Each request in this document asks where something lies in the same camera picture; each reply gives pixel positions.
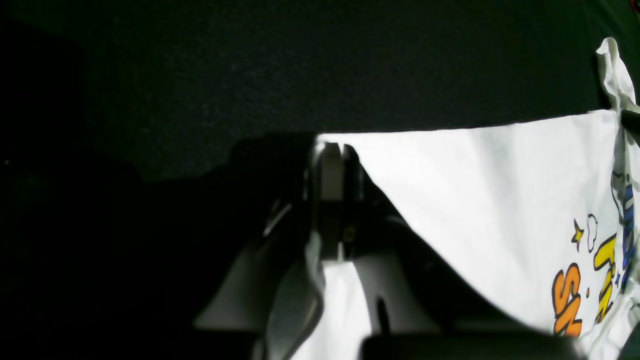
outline orange letter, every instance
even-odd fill
[[[560,335],[564,331],[564,334],[567,336],[575,336],[576,338],[580,336],[580,332],[582,332],[582,320],[575,319],[578,315],[579,308],[580,295],[578,294],[571,300],[565,312],[557,317],[556,324],[554,325],[554,334]]]
[[[567,302],[569,302],[569,298],[578,293],[579,287],[580,269],[578,269],[578,264],[573,263],[569,265],[569,268],[566,270],[566,278],[562,270],[558,272],[554,280],[552,299],[556,316],[564,311]]]
[[[580,308],[579,288],[580,269],[576,263],[569,265],[566,277],[562,270],[556,275],[552,288],[552,302],[556,314],[554,334],[578,336],[582,332],[582,320],[576,320]]]

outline black fabric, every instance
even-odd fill
[[[605,36],[640,76],[640,26],[627,0],[6,8],[80,48],[81,138],[148,181],[203,174],[236,141],[265,131],[488,126],[605,108],[594,55]]]

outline printed graphic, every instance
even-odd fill
[[[616,235],[614,234],[610,238],[606,239],[598,248],[593,256],[593,269],[598,271],[606,268],[607,275],[605,276],[602,290],[598,296],[598,314],[596,315],[595,322],[600,323],[604,320],[605,316],[611,309],[613,302],[610,301],[611,294],[613,293],[613,274],[616,272],[615,263],[615,247],[616,247]]]
[[[587,217],[587,249],[589,250],[589,253],[593,251],[593,247],[596,244],[597,236],[598,220],[595,216],[593,216],[593,214],[589,214],[589,216]]]
[[[565,273],[560,270],[554,279],[551,289],[556,322],[555,335],[579,336],[582,331],[582,320],[576,319],[580,308],[580,269],[573,263]]]
[[[622,234],[622,277],[617,278],[616,285],[620,288],[624,288],[627,283],[628,269],[631,264],[631,260],[636,252],[635,231],[634,231],[634,191],[633,186],[630,184],[629,174],[623,176],[623,174],[616,174],[615,172],[611,176],[611,196],[616,203],[620,217],[622,218],[624,228]]]
[[[573,238],[571,239],[571,242],[575,243],[575,250],[576,251],[580,251],[580,240],[582,239],[582,235],[584,234],[584,230],[582,230],[578,226],[578,222],[575,221],[575,219],[573,219],[573,227],[575,228],[575,234],[573,235]]]
[[[629,174],[627,174],[627,187],[625,188],[623,204],[625,227],[622,234],[622,288],[624,288],[627,283],[629,264],[631,264],[631,259],[633,259],[636,252],[636,245],[634,244],[634,189],[629,183]]]
[[[618,234],[609,236],[598,244],[598,219],[589,214],[586,221],[573,219],[573,236],[571,243],[575,244],[576,252],[580,252],[585,231],[587,232],[587,251],[593,254],[593,270],[604,272],[604,282],[598,294],[598,313],[594,322],[602,322],[613,306],[612,296],[614,285],[616,291],[623,288],[627,282],[628,270],[636,246],[634,244],[634,193],[629,175],[616,174],[611,176],[611,195],[623,222],[622,232],[622,266],[616,266],[616,241]],[[584,292],[586,299],[590,296],[590,288]],[[582,319],[577,318],[580,308],[580,268],[572,263],[566,269],[560,270],[551,288],[554,308],[554,334],[579,336],[582,331]]]

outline yellow star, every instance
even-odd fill
[[[582,239],[582,234],[584,234],[584,230],[580,229],[578,226],[578,222],[573,219],[573,227],[575,228],[575,234],[573,235],[573,239],[571,239],[572,243],[575,243],[575,250],[580,251],[580,239]]]

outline dark surface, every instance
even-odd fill
[[[373,336],[363,342],[361,351],[362,360],[584,359],[576,354],[574,344],[567,338],[512,333],[456,337]]]
[[[627,0],[13,0],[6,8],[78,46],[82,140],[147,181],[203,174],[233,143],[266,131],[487,126],[608,107],[594,55],[606,36],[640,77],[640,26]],[[49,57],[37,60],[50,67]]]
[[[301,177],[307,139],[156,184],[96,158],[62,174],[0,168],[0,356],[241,358],[255,335],[191,324],[261,238],[273,196]]]

